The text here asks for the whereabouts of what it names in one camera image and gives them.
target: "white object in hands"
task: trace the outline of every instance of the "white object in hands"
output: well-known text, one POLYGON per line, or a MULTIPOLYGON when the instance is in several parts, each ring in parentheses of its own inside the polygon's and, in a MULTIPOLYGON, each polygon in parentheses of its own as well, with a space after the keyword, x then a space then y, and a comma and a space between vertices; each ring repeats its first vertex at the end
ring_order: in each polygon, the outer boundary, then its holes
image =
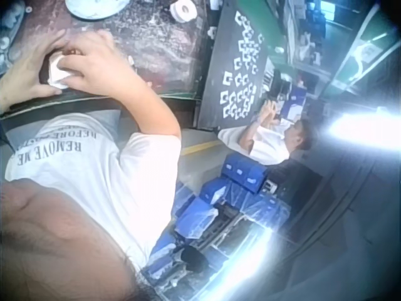
POLYGON ((60 80, 69 77, 71 75, 79 75, 78 72, 75 71, 65 71, 60 70, 57 67, 58 62, 64 57, 61 51, 53 53, 49 58, 49 85, 59 88, 59 89, 67 89, 68 86, 60 83, 60 80))
POLYGON ((99 20, 119 13, 130 0, 65 0, 74 16, 86 20, 99 20))
POLYGON ((198 17, 196 6, 191 0, 178 0, 171 4, 170 13, 179 23, 189 22, 198 17))

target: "bright light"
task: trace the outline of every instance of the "bright light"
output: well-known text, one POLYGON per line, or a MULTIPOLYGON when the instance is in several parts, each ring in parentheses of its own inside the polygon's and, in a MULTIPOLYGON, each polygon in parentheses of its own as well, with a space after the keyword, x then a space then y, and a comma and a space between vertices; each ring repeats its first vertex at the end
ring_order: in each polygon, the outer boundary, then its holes
POLYGON ((338 138, 390 150, 401 150, 401 117, 389 114, 344 115, 330 132, 338 138))
POLYGON ((264 260, 272 234, 272 229, 268 228, 257 243, 231 265, 227 277, 218 285, 216 290, 207 294, 204 300, 221 301, 236 285, 254 275, 264 260))

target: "table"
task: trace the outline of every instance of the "table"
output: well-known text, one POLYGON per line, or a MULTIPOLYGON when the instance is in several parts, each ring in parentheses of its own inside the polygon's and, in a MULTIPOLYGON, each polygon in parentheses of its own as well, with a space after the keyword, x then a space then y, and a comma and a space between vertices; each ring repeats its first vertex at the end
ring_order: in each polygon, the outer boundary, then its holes
POLYGON ((69 29, 71 34, 108 29, 117 46, 132 56, 138 73, 152 82, 155 91, 195 98, 209 27, 205 0, 193 2, 198 18, 181 24, 170 15, 170 0, 134 0, 117 15, 95 22, 72 16, 64 0, 25 0, 33 11, 25 15, 9 59, 16 60, 24 47, 49 28, 69 29))
POLYGON ((226 1, 221 12, 198 129, 249 124, 261 107, 260 93, 268 57, 264 36, 237 1, 226 1))

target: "white tape roll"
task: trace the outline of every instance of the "white tape roll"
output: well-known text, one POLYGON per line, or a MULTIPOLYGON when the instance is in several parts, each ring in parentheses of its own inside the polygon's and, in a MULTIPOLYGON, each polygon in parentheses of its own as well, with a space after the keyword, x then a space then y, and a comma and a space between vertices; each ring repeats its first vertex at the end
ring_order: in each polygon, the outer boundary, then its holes
POLYGON ((173 18, 180 23, 185 23, 198 16, 195 4, 191 0, 178 0, 170 5, 173 18))

